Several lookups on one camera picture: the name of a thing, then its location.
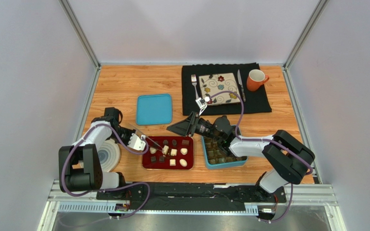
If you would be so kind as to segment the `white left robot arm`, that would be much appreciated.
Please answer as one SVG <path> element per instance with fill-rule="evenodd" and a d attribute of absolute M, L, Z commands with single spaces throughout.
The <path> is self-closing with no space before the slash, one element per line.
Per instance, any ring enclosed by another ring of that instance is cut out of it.
<path fill-rule="evenodd" d="M 120 174 L 102 170 L 98 150 L 103 143 L 128 145 L 134 130 L 120 126 L 123 115 L 114 107 L 105 109 L 104 115 L 92 120 L 91 127 L 81 139 L 59 149 L 60 189 L 64 193 L 108 190 L 119 187 Z"/>

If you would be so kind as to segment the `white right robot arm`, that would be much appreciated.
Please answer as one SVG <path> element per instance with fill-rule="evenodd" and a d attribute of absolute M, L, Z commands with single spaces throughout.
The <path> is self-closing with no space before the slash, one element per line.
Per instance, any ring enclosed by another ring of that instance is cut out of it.
<path fill-rule="evenodd" d="M 298 185 L 305 175 L 312 173 L 314 153 L 285 130 L 265 137 L 244 137 L 238 134 L 238 126 L 231 125 L 227 116 L 210 123 L 195 112 L 168 126 L 167 130 L 183 137 L 198 134 L 210 138 L 225 155 L 267 159 L 272 170 L 264 173 L 256 183 L 266 194 L 274 193 L 288 183 Z"/>

